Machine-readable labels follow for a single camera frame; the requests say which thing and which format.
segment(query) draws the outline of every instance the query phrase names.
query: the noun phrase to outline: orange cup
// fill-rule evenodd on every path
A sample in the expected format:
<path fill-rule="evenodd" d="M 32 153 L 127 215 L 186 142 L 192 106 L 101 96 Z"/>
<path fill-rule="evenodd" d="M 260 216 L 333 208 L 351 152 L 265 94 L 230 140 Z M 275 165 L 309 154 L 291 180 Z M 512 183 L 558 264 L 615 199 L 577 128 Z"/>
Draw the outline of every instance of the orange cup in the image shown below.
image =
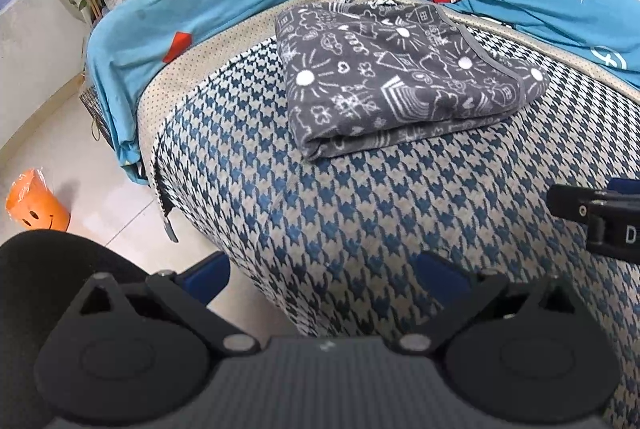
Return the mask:
<path fill-rule="evenodd" d="M 9 216 L 26 229 L 66 232 L 71 215 L 47 189 L 42 173 L 29 169 L 14 182 L 6 199 Z"/>

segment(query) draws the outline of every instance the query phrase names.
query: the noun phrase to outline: wall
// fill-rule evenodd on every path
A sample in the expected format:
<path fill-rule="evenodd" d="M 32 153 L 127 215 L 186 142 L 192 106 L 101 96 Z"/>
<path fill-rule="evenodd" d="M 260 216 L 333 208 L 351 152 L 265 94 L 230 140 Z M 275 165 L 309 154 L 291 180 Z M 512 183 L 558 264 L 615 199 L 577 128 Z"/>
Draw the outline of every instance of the wall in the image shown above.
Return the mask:
<path fill-rule="evenodd" d="M 81 72 L 87 32 L 58 0 L 14 0 L 0 12 L 0 148 Z"/>

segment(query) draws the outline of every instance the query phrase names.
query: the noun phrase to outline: houndstooth blanket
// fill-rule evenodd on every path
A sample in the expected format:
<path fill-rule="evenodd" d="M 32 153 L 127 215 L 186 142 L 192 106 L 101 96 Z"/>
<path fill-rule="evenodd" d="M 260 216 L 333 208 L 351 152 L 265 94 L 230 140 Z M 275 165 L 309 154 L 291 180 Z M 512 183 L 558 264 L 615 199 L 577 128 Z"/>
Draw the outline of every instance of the houndstooth blanket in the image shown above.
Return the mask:
<path fill-rule="evenodd" d="M 550 85 L 505 122 L 304 162 L 287 125 L 273 40 L 190 92 L 155 143 L 159 197 L 187 215 L 311 335 L 397 336 L 440 306 L 415 255 L 434 250 L 513 281 L 564 275 L 613 341 L 624 378 L 606 419 L 638 427 L 640 271 L 584 251 L 549 215 L 548 186 L 640 177 L 640 107 L 549 57 L 471 29 L 491 52 L 540 64 Z"/>

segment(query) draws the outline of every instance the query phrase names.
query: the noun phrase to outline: folded gray blanket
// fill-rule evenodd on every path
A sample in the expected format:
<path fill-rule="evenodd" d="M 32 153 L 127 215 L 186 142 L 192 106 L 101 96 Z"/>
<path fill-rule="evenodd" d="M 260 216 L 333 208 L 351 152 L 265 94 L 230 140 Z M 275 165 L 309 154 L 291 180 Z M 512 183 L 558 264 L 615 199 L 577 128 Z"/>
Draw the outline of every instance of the folded gray blanket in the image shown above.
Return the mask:
<path fill-rule="evenodd" d="M 542 67 L 492 57 L 430 3 L 293 7 L 276 38 L 309 160 L 492 125 L 548 86 Z"/>

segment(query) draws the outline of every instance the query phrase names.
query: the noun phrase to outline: tile floor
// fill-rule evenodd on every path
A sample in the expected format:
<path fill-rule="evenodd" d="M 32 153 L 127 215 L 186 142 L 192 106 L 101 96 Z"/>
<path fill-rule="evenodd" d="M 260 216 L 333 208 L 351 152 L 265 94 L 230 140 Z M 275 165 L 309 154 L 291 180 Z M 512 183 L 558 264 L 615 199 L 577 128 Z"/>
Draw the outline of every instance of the tile floor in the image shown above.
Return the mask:
<path fill-rule="evenodd" d="M 47 185 L 71 211 L 69 232 L 106 245 L 147 272 L 179 272 L 214 252 L 209 240 L 177 210 L 170 218 L 180 243 L 168 239 L 153 193 L 129 181 L 107 143 L 92 137 L 91 123 L 76 97 L 65 102 L 0 168 L 2 205 L 16 177 L 40 167 Z M 0 214 L 0 243 L 21 230 L 7 214 Z M 273 335 L 297 333 L 234 266 L 229 284 L 209 308 L 262 343 Z"/>

